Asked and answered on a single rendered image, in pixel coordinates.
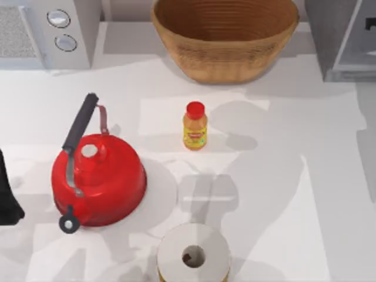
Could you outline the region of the yellow bottle with red cap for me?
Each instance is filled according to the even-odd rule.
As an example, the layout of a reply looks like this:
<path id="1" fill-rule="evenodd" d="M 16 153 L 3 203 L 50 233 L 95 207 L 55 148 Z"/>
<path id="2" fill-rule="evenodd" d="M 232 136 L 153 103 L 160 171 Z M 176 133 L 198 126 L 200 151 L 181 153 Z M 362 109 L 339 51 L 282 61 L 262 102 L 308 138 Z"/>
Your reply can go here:
<path id="1" fill-rule="evenodd" d="M 207 116 L 199 101 L 187 104 L 183 116 L 183 143 L 190 150 L 200 150 L 207 143 Z"/>

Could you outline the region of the woven brown basket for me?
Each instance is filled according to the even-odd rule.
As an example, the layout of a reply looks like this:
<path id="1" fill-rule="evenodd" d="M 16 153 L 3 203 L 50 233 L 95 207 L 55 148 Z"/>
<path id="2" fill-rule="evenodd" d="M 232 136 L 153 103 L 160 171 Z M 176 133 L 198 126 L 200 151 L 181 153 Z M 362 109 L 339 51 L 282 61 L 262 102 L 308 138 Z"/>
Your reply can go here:
<path id="1" fill-rule="evenodd" d="M 271 66 L 300 17 L 293 0 L 156 0 L 151 19 L 190 79 L 238 84 Z"/>

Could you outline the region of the white paper roll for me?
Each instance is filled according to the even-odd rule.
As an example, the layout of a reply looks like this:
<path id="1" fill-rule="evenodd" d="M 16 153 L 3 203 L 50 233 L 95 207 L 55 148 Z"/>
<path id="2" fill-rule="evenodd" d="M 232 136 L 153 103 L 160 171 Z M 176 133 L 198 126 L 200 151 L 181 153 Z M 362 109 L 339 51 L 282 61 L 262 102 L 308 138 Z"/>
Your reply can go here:
<path id="1" fill-rule="evenodd" d="M 217 229 L 186 223 L 161 239 L 156 265 L 160 282 L 227 282 L 231 253 Z"/>

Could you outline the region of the pale microwave oven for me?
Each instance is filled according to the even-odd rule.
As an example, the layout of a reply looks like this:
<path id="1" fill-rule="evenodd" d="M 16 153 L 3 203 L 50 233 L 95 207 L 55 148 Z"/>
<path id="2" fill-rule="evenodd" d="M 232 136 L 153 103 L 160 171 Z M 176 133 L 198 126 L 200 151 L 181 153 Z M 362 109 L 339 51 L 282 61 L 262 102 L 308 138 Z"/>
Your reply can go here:
<path id="1" fill-rule="evenodd" d="M 49 24 L 46 15 L 56 9 L 69 14 L 68 27 Z M 101 0 L 0 0 L 0 70 L 91 68 L 101 16 Z M 64 34 L 76 39 L 73 52 L 55 46 Z"/>

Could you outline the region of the round microwave knob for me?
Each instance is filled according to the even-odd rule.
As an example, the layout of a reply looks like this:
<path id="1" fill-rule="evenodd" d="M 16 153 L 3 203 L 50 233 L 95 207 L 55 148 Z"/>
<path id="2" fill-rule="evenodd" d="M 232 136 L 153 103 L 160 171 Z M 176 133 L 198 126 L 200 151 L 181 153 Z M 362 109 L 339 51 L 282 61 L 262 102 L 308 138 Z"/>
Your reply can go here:
<path id="1" fill-rule="evenodd" d="M 78 47 L 76 39 L 68 34 L 56 36 L 54 43 L 63 52 L 73 52 Z"/>
<path id="2" fill-rule="evenodd" d="M 49 11 L 46 15 L 50 25 L 56 28 L 66 28 L 70 25 L 70 16 L 67 12 L 61 9 Z"/>

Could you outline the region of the grey cabinet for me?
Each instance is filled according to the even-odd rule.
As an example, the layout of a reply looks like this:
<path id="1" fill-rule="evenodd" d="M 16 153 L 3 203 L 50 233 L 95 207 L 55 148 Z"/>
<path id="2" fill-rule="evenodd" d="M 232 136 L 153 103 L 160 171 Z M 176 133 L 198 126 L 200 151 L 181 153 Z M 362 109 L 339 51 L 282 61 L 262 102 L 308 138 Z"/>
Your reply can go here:
<path id="1" fill-rule="evenodd" d="M 376 82 L 376 0 L 305 0 L 325 82 Z"/>

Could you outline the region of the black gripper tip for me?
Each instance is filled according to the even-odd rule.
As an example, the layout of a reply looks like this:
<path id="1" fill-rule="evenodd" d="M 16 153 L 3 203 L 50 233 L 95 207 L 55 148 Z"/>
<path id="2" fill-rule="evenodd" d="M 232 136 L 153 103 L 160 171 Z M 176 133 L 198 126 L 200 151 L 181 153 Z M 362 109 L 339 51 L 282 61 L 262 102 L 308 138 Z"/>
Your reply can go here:
<path id="1" fill-rule="evenodd" d="M 25 217 L 8 180 L 4 155 L 0 149 L 0 226 L 14 226 Z"/>

